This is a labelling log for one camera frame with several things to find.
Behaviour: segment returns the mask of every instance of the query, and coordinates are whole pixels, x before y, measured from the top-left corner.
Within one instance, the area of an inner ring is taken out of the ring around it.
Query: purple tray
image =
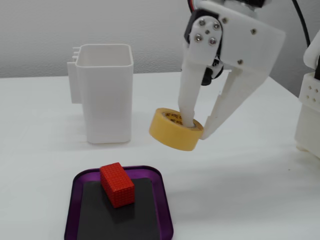
[[[125,166],[123,168],[131,179],[148,178],[151,180],[160,239],[171,240],[174,235],[174,227],[161,173],[150,166]],[[100,181],[99,168],[80,172],[73,180],[64,240],[77,240],[83,186],[84,183],[91,181]]]

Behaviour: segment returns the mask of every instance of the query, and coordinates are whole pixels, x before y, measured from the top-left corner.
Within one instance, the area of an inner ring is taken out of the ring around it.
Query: red wire
[[[194,11],[195,8],[194,8],[194,1],[193,0],[190,0],[190,5],[191,5],[191,8],[192,8],[192,11]]]

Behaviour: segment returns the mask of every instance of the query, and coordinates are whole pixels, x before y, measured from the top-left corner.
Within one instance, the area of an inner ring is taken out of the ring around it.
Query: tape roll
[[[194,127],[182,124],[180,112],[168,108],[158,108],[155,111],[149,133],[160,143],[171,148],[192,151],[204,132],[204,127],[193,120]]]

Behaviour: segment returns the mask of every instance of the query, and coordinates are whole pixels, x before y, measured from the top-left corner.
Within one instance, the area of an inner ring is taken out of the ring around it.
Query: white robot part
[[[207,66],[215,60],[221,37],[221,23],[212,16],[204,16],[193,23],[190,44],[184,45],[178,104],[187,128],[194,127],[194,109],[202,79]]]
[[[218,16],[215,21],[221,24],[222,33],[219,58],[223,63],[233,67],[211,116],[205,123],[201,137],[204,140],[267,79],[286,35],[283,31],[256,20],[255,14],[244,14],[243,11],[227,8],[219,2],[201,1],[198,8]],[[195,46],[193,28],[197,27],[197,24],[192,26],[190,46]],[[208,62],[201,61],[199,56],[193,57],[197,49],[190,46],[185,49],[178,102],[185,127],[193,127],[194,107],[201,81],[207,66],[212,64],[209,61],[212,60],[212,56],[205,56]]]
[[[304,63],[317,69],[320,55],[320,31],[304,54]],[[297,148],[307,150],[320,158],[320,80],[315,72],[304,75],[299,100],[302,103],[295,140]]]
[[[308,49],[303,56],[304,64],[315,70],[317,68],[318,59],[320,55],[320,31],[317,33]]]

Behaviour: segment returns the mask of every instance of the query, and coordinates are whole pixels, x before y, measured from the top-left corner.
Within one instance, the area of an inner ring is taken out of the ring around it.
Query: white table
[[[225,77],[201,89],[203,124]],[[67,77],[0,79],[0,239],[62,239],[75,175],[119,161],[162,173],[174,240],[319,240],[320,160],[296,149],[298,99],[269,78],[183,152],[148,133],[157,108],[178,109],[179,78],[136,74],[132,140],[101,145],[86,142]]]

